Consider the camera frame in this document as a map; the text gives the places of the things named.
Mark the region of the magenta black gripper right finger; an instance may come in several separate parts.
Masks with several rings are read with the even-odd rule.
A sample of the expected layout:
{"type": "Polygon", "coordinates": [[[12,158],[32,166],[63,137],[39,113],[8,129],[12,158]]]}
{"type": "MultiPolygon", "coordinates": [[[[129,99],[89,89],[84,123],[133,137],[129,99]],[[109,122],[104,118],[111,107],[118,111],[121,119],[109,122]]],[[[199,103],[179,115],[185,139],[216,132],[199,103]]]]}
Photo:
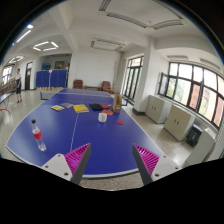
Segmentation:
{"type": "Polygon", "coordinates": [[[148,185],[181,170],[181,167],[167,155],[158,156],[137,144],[133,145],[132,154],[135,158],[144,185],[148,185]]]}

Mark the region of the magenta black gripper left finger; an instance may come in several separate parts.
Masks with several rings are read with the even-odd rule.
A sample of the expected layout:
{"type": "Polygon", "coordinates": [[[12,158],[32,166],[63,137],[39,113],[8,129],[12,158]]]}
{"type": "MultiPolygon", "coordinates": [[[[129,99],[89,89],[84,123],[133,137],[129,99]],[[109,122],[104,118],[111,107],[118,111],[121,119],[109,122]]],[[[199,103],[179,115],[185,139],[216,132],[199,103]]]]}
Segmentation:
{"type": "Polygon", "coordinates": [[[65,155],[56,154],[42,166],[42,169],[79,185],[90,155],[91,144],[87,143],[65,155]]]}

